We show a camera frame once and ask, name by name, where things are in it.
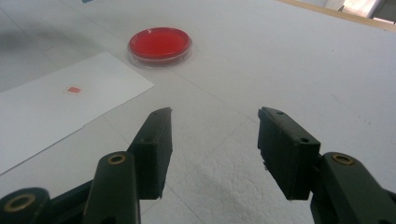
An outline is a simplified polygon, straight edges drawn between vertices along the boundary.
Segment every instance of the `small red square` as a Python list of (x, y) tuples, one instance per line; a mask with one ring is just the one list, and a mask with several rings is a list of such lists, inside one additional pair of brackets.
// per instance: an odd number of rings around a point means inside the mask
[(69, 89), (67, 89), (67, 91), (74, 94), (79, 94), (81, 92), (81, 89), (78, 87), (70, 87)]

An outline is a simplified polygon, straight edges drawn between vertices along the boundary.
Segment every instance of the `white table surface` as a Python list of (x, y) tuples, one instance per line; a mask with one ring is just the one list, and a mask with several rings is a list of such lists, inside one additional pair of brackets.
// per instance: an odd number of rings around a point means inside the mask
[(174, 153), (163, 199), (141, 202), (144, 224), (313, 223), (309, 202), (287, 201), (264, 170), (261, 106), (396, 191), (396, 34), (274, 0), (2, 0), (0, 91), (104, 51), (133, 67), (129, 39), (158, 26), (187, 32), (191, 56), (134, 67), (155, 87), (0, 175), (0, 197), (27, 187), (55, 197), (92, 179), (101, 157), (126, 150), (166, 106)]

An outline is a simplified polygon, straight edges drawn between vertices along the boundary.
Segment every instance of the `screw hole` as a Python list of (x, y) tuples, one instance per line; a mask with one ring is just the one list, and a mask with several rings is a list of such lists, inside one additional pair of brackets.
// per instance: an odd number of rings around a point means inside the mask
[(35, 201), (34, 194), (22, 194), (9, 200), (6, 203), (4, 210), (6, 212), (18, 212), (28, 207), (34, 201)]
[(142, 138), (142, 139), (140, 139), (140, 142), (142, 142), (142, 143), (149, 143), (149, 142), (151, 142), (151, 139), (149, 139), (149, 138)]
[(124, 155), (121, 154), (116, 154), (114, 156), (111, 156), (107, 159), (107, 163), (111, 165), (116, 165), (124, 162), (126, 160)]
[(114, 217), (107, 217), (103, 219), (100, 224), (116, 224), (117, 220)]
[(307, 138), (300, 138), (300, 140), (301, 140), (302, 142), (304, 142), (304, 143), (309, 143), (309, 139), (307, 139)]
[(339, 155), (339, 154), (333, 155), (332, 159), (335, 160), (336, 162), (344, 164), (344, 165), (353, 165), (353, 163), (355, 163), (352, 159), (350, 159), (346, 156), (343, 156), (343, 155)]
[(392, 224), (392, 223), (387, 220), (381, 219), (381, 220), (378, 220), (378, 224)]

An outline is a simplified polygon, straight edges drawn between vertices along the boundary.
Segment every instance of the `petri dish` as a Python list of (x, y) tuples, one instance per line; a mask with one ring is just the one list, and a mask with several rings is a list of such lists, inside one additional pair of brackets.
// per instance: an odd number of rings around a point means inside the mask
[(133, 62), (148, 66), (166, 66), (186, 58), (191, 39), (183, 31), (171, 27), (156, 27), (134, 35), (128, 44)]

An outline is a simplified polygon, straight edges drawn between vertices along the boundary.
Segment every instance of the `white paper sheet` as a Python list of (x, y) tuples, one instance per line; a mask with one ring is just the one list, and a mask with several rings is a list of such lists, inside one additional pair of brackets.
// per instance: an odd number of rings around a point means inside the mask
[(105, 52), (2, 92), (0, 174), (151, 87)]

